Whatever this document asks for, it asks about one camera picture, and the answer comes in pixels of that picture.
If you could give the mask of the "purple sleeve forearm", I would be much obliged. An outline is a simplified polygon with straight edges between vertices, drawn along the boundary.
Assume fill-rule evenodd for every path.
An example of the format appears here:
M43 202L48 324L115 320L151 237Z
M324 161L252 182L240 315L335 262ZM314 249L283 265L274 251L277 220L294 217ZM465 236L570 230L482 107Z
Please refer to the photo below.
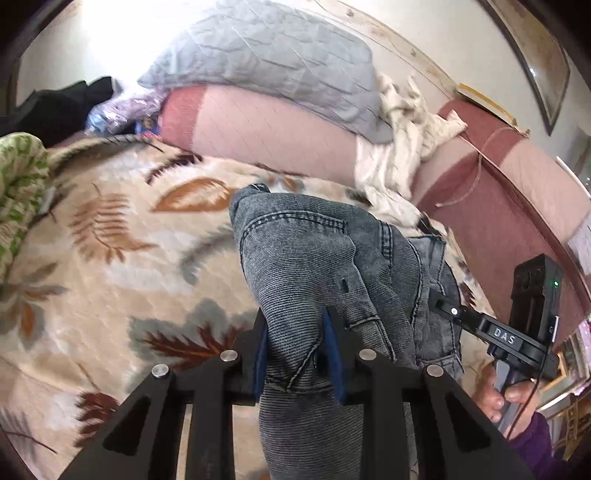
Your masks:
M566 471L566 462L553 456L549 426L540 413L535 413L529 426L509 444L537 479L560 479Z

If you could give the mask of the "right hand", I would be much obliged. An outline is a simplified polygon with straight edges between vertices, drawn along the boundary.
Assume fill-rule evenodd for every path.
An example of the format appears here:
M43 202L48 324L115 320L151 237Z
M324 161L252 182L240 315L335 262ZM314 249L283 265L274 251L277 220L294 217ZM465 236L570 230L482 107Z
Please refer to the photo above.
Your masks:
M502 409L506 403L518 405L520 418L515 419L515 424L504 432L508 440L513 440L529 427L539 404L540 393L531 380L519 382L500 393L495 388L496 378L496 368L493 363L489 363L477 377L472 399L493 423L501 420Z

